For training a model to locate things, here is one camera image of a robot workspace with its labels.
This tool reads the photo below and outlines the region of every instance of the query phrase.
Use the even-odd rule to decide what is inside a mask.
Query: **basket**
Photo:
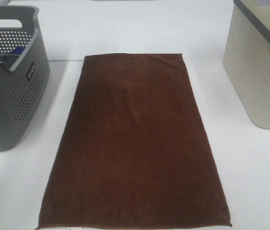
[[[21,28],[0,28],[0,55],[25,50],[10,69],[0,62],[0,150],[19,142],[43,96],[50,73],[38,8],[0,6],[0,19],[16,19]]]

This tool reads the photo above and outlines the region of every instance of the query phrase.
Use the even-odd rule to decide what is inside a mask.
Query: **basket label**
[[[28,81],[31,80],[34,72],[35,72],[35,69],[36,69],[36,66],[34,64],[34,62],[32,62],[30,68],[29,68],[29,71],[26,73],[26,78],[28,79]]]

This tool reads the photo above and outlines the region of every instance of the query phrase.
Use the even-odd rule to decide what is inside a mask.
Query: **white table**
[[[183,54],[233,224],[203,229],[270,230],[270,130],[250,121],[222,65],[232,1],[11,4],[39,7],[49,59],[68,61],[50,61],[50,79],[32,122],[17,146],[0,152],[0,230],[37,227],[83,64],[70,60],[113,52]]]

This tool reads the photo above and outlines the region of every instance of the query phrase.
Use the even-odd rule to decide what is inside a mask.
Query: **brown towel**
[[[85,57],[39,227],[230,224],[180,54]]]

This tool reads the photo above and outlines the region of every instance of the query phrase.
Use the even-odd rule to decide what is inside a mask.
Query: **gray bin rim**
[[[242,2],[242,0],[234,0],[234,4],[270,44],[270,30],[264,25],[264,23],[262,23],[261,20],[254,15],[254,13]]]

